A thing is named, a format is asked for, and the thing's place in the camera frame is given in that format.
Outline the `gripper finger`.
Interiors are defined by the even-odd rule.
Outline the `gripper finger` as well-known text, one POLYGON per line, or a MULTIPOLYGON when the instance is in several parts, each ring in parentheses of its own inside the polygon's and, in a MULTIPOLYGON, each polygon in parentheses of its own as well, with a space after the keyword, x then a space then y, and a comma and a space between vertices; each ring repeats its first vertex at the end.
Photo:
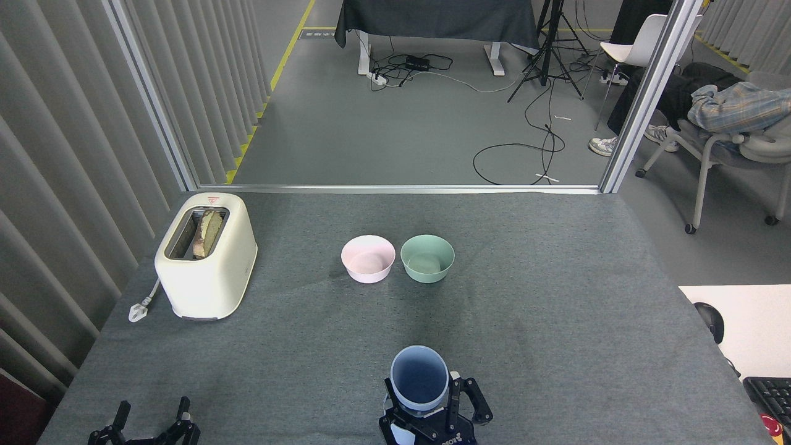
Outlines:
POLYGON ((124 430, 129 417, 131 405, 127 400, 123 400, 119 404, 116 416, 110 425, 102 429, 95 430, 88 436, 88 444, 126 444, 122 431, 124 430))
POLYGON ((186 396, 181 397, 176 421, 154 438, 154 444, 198 444, 201 431, 197 423, 192 422, 189 407, 190 399, 186 396))

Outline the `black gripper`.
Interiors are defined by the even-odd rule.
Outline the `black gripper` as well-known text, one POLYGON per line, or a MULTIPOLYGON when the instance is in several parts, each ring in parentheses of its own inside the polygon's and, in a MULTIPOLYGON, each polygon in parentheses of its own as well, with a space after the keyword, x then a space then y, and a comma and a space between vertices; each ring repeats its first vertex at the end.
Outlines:
MULTIPOLYGON (((408 431, 396 423, 394 408, 399 407, 390 378, 384 379, 386 395, 383 400, 383 415, 378 420, 379 431, 386 444, 408 444, 408 431)), ((477 444, 474 425, 486 425, 494 415, 489 408, 477 380, 453 378, 449 383, 447 414, 420 418, 423 432, 414 427, 410 432, 415 435, 415 444, 477 444), (473 406, 472 419, 460 416, 461 394, 466 394, 473 406)))

